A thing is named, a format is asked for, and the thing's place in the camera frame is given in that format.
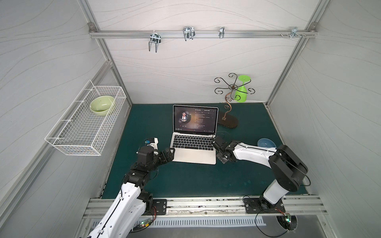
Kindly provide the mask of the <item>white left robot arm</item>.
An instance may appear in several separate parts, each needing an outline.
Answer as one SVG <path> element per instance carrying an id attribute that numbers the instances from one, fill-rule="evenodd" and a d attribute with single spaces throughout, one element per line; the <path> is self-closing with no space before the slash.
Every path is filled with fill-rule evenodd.
<path id="1" fill-rule="evenodd" d="M 155 144 L 141 147 L 138 159 L 125 175 L 114 202 L 89 238 L 125 238 L 134 229 L 138 219 L 145 213 L 152 213 L 152 194 L 144 191 L 151 173 L 159 166 L 174 160 L 174 148 L 159 152 Z"/>

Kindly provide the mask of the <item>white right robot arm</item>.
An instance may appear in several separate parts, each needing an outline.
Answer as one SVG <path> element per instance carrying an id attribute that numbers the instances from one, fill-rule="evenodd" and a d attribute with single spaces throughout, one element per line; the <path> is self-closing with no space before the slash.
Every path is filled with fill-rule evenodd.
<path id="1" fill-rule="evenodd" d="M 265 148 L 232 140 L 227 142 L 217 136 L 212 141 L 217 150 L 216 158 L 226 162 L 249 161 L 271 169 L 275 180 L 259 198 L 259 206 L 273 208 L 289 192 L 297 192 L 307 177 L 308 168 L 286 145 Z"/>

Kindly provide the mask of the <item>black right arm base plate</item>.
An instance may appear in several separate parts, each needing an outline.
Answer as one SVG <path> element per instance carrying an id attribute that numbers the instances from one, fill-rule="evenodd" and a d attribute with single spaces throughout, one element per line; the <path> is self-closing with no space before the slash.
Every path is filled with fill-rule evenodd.
<path id="1" fill-rule="evenodd" d="M 279 200 L 276 204 L 271 204 L 264 198 L 254 198 L 249 196 L 244 196 L 242 201 L 244 202 L 244 208 L 246 214 L 282 214 L 286 213 L 285 207 L 283 206 L 282 200 Z"/>

